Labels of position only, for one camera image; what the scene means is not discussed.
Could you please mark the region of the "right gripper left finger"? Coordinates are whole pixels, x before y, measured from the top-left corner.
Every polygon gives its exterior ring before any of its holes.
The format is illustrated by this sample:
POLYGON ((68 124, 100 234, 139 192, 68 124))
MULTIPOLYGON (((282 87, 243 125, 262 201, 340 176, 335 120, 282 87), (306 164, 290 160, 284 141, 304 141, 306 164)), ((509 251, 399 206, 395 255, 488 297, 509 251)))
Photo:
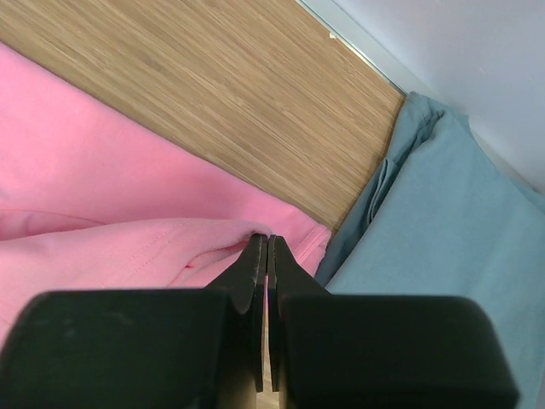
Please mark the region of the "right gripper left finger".
POLYGON ((201 289, 50 291, 1 352, 4 408, 253 408, 267 237, 201 289))

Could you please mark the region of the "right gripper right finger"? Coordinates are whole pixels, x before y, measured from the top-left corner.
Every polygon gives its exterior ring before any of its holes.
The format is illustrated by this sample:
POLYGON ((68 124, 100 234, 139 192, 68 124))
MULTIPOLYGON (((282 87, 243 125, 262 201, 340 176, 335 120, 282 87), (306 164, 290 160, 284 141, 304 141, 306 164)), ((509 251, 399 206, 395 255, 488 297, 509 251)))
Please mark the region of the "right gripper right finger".
POLYGON ((464 297, 333 295, 267 247, 272 389, 283 408, 513 408, 491 321, 464 297))

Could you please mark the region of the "pink t shirt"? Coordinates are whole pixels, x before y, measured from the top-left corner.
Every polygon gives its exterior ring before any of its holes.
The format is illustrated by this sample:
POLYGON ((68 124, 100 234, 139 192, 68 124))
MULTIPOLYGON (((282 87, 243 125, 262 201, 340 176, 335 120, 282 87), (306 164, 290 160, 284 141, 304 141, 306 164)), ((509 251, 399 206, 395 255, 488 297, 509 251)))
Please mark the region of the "pink t shirt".
POLYGON ((255 233, 314 274, 330 230, 1 49, 1 331, 56 290, 203 287, 255 233))

